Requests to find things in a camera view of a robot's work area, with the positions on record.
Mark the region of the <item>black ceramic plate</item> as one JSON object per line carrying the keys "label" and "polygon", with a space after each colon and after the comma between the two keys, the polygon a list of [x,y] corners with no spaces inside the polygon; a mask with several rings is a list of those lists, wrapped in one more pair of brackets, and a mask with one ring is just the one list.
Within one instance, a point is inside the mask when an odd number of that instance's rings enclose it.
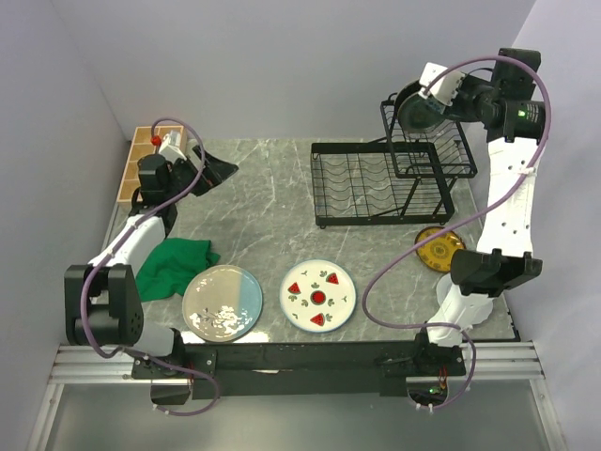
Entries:
{"label": "black ceramic plate", "polygon": [[404,86],[397,93],[393,111],[394,117],[401,127],[403,127],[404,117],[407,115],[408,109],[421,98],[419,96],[421,89],[420,82],[416,80]]}

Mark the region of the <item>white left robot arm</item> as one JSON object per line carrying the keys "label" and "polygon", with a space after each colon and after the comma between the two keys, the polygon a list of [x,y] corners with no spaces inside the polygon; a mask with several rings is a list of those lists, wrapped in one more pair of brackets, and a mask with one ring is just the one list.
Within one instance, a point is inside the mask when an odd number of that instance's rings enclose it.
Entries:
{"label": "white left robot arm", "polygon": [[145,322],[135,277],[171,232],[177,202],[187,194],[206,194],[239,168],[196,145],[189,156],[178,152],[169,158],[163,150],[147,155],[137,169],[139,185],[125,228],[100,255],[65,272],[66,336],[73,346],[111,345],[155,355],[154,366],[174,378],[187,368],[188,355],[176,346],[174,330]]}

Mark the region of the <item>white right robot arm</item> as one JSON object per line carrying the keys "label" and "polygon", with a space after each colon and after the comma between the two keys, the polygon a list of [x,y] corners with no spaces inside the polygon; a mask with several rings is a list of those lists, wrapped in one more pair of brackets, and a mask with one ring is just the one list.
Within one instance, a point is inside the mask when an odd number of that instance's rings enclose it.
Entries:
{"label": "white right robot arm", "polygon": [[502,48],[491,57],[489,80],[429,63],[417,83],[417,104],[434,118],[479,122],[489,158],[484,225],[475,250],[454,253],[449,274],[437,285],[439,310],[428,322],[429,342],[412,352],[417,371],[432,375],[445,363],[441,347],[485,321],[494,299],[541,274],[531,237],[534,186],[547,144],[551,106],[537,71],[540,52]]}

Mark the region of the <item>light blue patterned plate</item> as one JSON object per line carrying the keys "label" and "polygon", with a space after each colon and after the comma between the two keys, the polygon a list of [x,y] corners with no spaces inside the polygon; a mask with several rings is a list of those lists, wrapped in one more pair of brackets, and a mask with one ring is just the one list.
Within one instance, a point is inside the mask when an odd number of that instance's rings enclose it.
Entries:
{"label": "light blue patterned plate", "polygon": [[396,119],[399,127],[408,133],[429,132],[446,121],[446,118],[433,111],[417,93],[409,94],[398,102]]}

